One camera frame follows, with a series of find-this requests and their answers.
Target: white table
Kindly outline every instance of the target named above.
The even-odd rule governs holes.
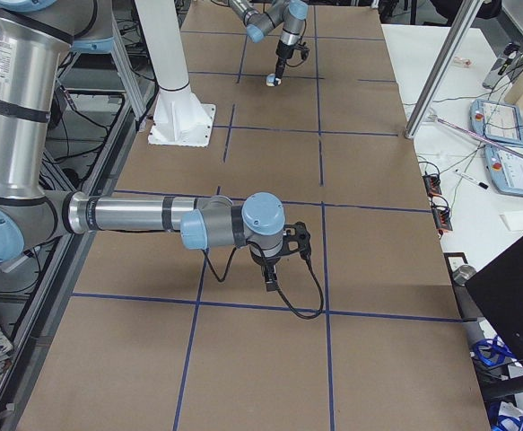
[[[383,31],[403,103],[415,103],[448,29],[383,25]],[[458,55],[469,58],[473,64],[469,68],[449,68],[437,93],[437,101],[460,96],[475,97],[486,92],[481,82],[496,56],[480,30],[470,30]],[[498,91],[491,99],[501,98],[505,94],[504,89],[508,87]],[[439,117],[470,129],[468,112],[471,103],[471,99],[462,99],[435,103],[432,107]],[[405,106],[405,110],[412,111],[412,106]],[[478,146],[474,139],[438,124],[422,125],[414,144],[417,154],[435,163],[442,170],[458,162]],[[469,160],[466,159],[457,168],[463,171]],[[460,180],[453,171],[454,169],[447,171],[441,176],[443,196],[450,204],[453,200],[453,190]],[[466,173],[491,184],[484,167],[482,150],[478,152]],[[509,231],[501,219],[502,213],[521,210],[523,198],[501,195],[492,184],[488,190],[484,190],[462,180],[453,206],[454,231],[444,234],[440,242],[441,247],[445,252],[463,251],[470,265],[479,270],[523,235],[523,231]]]

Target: marker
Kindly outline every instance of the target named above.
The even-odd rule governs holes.
[[[470,181],[473,184],[476,184],[478,187],[481,187],[483,189],[488,189],[488,184],[486,184],[485,182],[477,181],[476,179],[474,179],[470,175],[467,175],[464,172],[459,171],[458,169],[455,170],[455,173],[459,177],[464,178],[465,180]]]

